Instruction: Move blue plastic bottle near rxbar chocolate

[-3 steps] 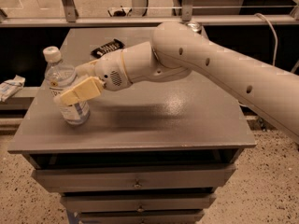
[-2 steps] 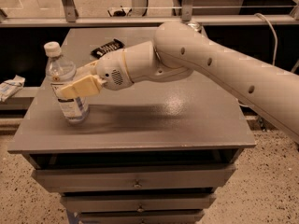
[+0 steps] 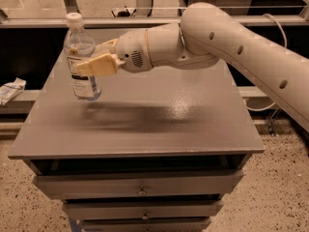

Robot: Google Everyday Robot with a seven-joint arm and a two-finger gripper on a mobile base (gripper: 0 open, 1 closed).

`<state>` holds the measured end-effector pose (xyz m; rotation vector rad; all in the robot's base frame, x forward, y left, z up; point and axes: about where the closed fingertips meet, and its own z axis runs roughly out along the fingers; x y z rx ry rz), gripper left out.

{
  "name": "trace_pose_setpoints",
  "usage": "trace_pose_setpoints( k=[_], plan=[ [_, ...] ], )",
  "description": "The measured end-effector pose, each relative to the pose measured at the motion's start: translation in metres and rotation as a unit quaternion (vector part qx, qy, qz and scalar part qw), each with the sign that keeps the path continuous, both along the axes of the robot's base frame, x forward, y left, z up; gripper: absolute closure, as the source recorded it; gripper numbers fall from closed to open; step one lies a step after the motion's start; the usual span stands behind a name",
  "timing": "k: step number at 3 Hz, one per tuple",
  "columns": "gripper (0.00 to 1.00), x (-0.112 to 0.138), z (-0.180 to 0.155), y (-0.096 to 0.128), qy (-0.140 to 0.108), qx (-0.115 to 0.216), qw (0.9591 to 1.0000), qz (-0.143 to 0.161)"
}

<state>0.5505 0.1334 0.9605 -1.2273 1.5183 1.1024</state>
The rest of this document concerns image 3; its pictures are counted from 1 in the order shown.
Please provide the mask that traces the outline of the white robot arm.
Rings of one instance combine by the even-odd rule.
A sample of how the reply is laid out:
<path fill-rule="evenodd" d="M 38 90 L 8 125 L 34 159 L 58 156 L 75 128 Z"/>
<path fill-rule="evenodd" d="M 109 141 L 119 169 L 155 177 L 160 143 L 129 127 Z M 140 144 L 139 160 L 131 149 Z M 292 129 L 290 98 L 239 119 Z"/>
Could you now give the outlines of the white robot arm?
<path fill-rule="evenodd" d="M 186 8 L 178 23 L 123 34 L 76 64 L 81 76 L 197 70 L 223 60 L 309 131 L 309 59 L 242 26 L 212 4 Z"/>

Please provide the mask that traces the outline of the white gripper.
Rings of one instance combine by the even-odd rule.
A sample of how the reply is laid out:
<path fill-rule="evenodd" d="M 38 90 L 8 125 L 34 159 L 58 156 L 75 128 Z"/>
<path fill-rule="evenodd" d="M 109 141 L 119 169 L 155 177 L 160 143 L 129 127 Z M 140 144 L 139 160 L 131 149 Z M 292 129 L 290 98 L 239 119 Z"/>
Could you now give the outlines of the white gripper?
<path fill-rule="evenodd" d="M 114 75 L 119 68 L 129 73 L 161 66 L 181 69 L 188 60 L 178 23 L 126 32 L 118 40 L 97 44 L 95 54 L 100 56 L 76 64 L 79 75 Z"/>

